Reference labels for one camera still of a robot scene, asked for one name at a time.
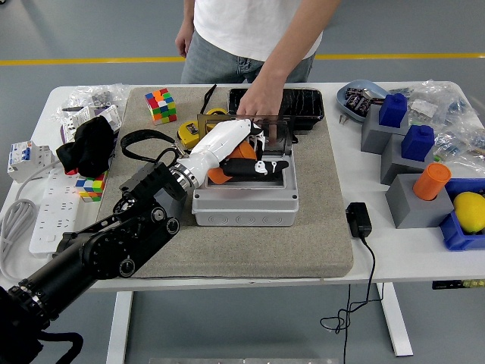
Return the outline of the person's right hand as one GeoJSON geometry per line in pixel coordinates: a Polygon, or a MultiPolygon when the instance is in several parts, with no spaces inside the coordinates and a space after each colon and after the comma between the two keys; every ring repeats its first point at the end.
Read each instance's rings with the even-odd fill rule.
{"type": "Polygon", "coordinates": [[[194,26],[192,23],[182,23],[177,37],[175,39],[175,45],[179,56],[186,58],[190,44],[192,42],[192,37],[194,33],[194,26]]]}

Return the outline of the person's left hand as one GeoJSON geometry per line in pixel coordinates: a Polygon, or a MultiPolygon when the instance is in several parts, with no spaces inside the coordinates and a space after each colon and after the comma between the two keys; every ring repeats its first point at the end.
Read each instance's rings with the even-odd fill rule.
{"type": "Polygon", "coordinates": [[[239,102],[240,116],[278,116],[286,77],[281,74],[260,74],[239,102]]]}

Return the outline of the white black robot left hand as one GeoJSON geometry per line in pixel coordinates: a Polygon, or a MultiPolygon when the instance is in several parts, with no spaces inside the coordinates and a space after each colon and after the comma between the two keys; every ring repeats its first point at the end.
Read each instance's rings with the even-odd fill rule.
{"type": "Polygon", "coordinates": [[[215,184],[265,180],[289,167],[289,162],[281,158],[264,160],[265,143],[264,130],[253,121],[222,121],[200,139],[189,157],[178,162],[196,187],[206,179],[215,184]]]}

